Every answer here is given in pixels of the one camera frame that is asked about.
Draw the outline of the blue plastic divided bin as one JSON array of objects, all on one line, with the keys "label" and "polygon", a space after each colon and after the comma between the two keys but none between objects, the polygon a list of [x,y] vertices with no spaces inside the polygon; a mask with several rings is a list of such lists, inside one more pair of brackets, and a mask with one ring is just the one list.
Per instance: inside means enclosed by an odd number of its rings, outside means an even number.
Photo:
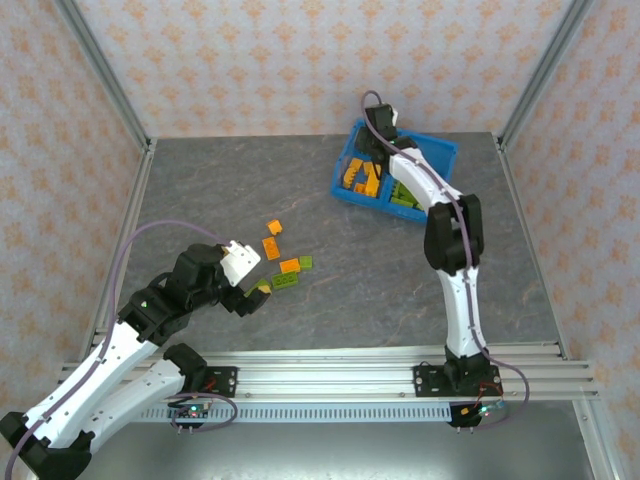
[{"label": "blue plastic divided bin", "polygon": [[[368,155],[360,153],[355,148],[356,134],[361,126],[365,126],[364,120],[356,120],[348,136],[346,144],[343,147],[338,160],[336,161],[330,187],[331,195],[339,200],[346,201],[358,206],[394,215],[396,217],[417,222],[419,224],[425,224],[427,216],[422,209],[413,210],[395,205],[390,202],[390,197],[393,196],[393,188],[396,180],[387,173],[383,172],[378,196],[376,198],[357,194],[353,191],[354,184],[357,182],[363,182],[366,178],[362,166],[355,177],[352,188],[350,190],[346,190],[343,188],[342,176],[346,168],[348,167],[350,160],[352,158],[360,158],[363,160],[363,163],[370,161],[370,157]],[[411,137],[417,143],[418,148],[423,154],[423,157],[431,165],[431,167],[446,182],[451,181],[458,153],[458,146],[455,143],[407,129],[400,129],[399,132],[401,135]]]}]

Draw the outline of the small lit circuit board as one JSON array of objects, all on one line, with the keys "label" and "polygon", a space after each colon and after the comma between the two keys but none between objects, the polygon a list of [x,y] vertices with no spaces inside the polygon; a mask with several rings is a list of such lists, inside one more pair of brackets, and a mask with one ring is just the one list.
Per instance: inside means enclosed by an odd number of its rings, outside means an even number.
[{"label": "small lit circuit board", "polygon": [[206,419],[211,403],[180,404],[172,409],[173,418]]},{"label": "small lit circuit board", "polygon": [[504,400],[496,400],[489,403],[476,401],[470,404],[464,404],[461,407],[460,414],[466,418],[484,418],[503,409],[505,406],[506,404]]}]

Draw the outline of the aluminium side rail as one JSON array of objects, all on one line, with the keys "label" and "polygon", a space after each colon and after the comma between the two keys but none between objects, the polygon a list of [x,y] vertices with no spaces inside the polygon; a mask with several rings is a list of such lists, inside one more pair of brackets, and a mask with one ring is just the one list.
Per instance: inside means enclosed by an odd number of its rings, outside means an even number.
[{"label": "aluminium side rail", "polygon": [[529,228],[529,224],[525,215],[525,209],[523,206],[523,203],[521,201],[518,189],[517,189],[517,185],[516,185],[516,181],[515,181],[515,176],[513,173],[513,170],[511,168],[511,165],[509,163],[509,159],[508,159],[508,155],[507,155],[507,149],[506,147],[503,145],[503,143],[501,142],[501,138],[497,135],[493,136],[494,139],[494,143],[495,143],[495,147],[498,153],[498,156],[500,158],[500,162],[502,165],[502,169],[507,181],[507,184],[509,186],[509,190],[511,193],[511,197],[512,200],[514,202],[514,206],[515,209],[517,211],[522,229],[523,229],[523,233],[524,233],[524,237],[526,239],[527,245],[528,245],[528,249],[530,252],[530,256],[532,259],[532,263],[534,265],[534,268],[536,270],[536,274],[538,277],[538,281],[541,285],[544,297],[546,299],[546,303],[548,304],[548,307],[550,309],[551,312],[551,317],[554,321],[555,324],[555,328],[558,334],[558,338],[557,338],[557,343],[559,344],[559,348],[561,351],[561,355],[565,360],[572,360],[573,357],[571,355],[570,349],[568,348],[568,343],[567,343],[567,338],[565,335],[565,331],[564,328],[561,324],[561,322],[558,320],[557,316],[556,316],[556,309],[553,305],[553,301],[551,298],[551,295],[549,294],[549,289],[548,289],[548,282],[547,279],[545,277],[545,274],[543,273],[540,263],[539,263],[539,258],[537,255],[537,251],[534,245],[534,238],[531,234],[531,230]]},{"label": "aluminium side rail", "polygon": [[119,299],[129,256],[128,252],[120,256],[120,249],[135,231],[138,224],[156,146],[157,138],[151,138],[141,150],[137,170],[130,184],[103,288],[94,309],[93,319],[90,321],[85,335],[85,346],[80,354],[81,359],[84,359],[94,349],[94,345],[98,343],[96,340],[98,331],[108,325],[110,316],[115,312],[115,307],[111,303],[117,304]]}]

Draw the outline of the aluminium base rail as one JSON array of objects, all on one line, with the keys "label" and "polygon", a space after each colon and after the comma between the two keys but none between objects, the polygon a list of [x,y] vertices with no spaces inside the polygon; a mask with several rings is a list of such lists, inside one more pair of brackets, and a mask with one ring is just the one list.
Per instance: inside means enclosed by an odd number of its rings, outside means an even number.
[{"label": "aluminium base rail", "polygon": [[[507,400],[598,398],[586,361],[562,357],[556,343],[494,344]],[[441,346],[206,352],[213,366],[238,370],[235,398],[247,402],[414,402],[413,369],[444,361]]]}]

